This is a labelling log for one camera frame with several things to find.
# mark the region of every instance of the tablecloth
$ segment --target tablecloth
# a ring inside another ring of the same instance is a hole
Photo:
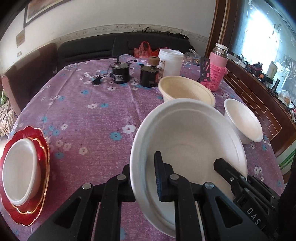
[[[105,59],[76,63],[63,68],[29,102],[18,117],[11,135],[31,125],[43,130],[50,143],[50,180],[43,211],[30,227],[15,224],[0,203],[8,225],[21,241],[41,225],[82,184],[104,183],[121,173],[129,163],[133,139],[144,118],[163,103],[158,88],[139,85],[139,59],[130,70],[132,79],[114,84],[104,77],[92,85],[97,75],[107,72],[116,60]],[[183,64],[181,76],[197,80],[198,66]],[[224,100],[242,100],[222,81],[215,108],[224,114]],[[244,145],[248,173],[260,178],[278,194],[283,178],[270,142]],[[121,240],[171,240],[155,229],[143,216],[137,203],[123,203]]]

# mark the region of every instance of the beige fringe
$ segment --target beige fringe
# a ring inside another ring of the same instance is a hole
[[[15,124],[17,115],[10,105],[10,101],[0,106],[0,136],[8,136]]]

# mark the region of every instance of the red plastic bag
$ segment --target red plastic bag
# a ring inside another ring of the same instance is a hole
[[[158,56],[159,50],[161,48],[152,51],[150,44],[148,42],[142,42],[140,47],[137,49],[134,49],[134,56],[135,58],[149,58],[150,56]]]

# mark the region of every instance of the pink knitted thermos cover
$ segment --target pink knitted thermos cover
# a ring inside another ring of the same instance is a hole
[[[221,68],[211,64],[211,81],[202,81],[200,83],[211,91],[217,91],[225,74],[228,74],[228,70],[226,67]]]

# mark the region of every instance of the white bowl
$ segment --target white bowl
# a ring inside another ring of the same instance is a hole
[[[262,127],[254,113],[243,103],[234,99],[224,101],[225,118],[230,122],[243,144],[263,139]]]
[[[212,92],[202,84],[181,76],[167,76],[158,83],[164,101],[178,98],[200,100],[214,107],[216,100]]]
[[[40,186],[40,166],[33,141],[18,140],[9,149],[3,164],[2,181],[9,201],[20,206],[33,198]]]
[[[215,108],[193,99],[175,99],[156,107],[142,122],[134,138],[131,186],[147,220],[161,232],[175,236],[174,203],[157,196],[154,153],[190,182],[213,182],[233,200],[230,185],[214,170],[224,158],[247,177],[243,145],[224,116]]]

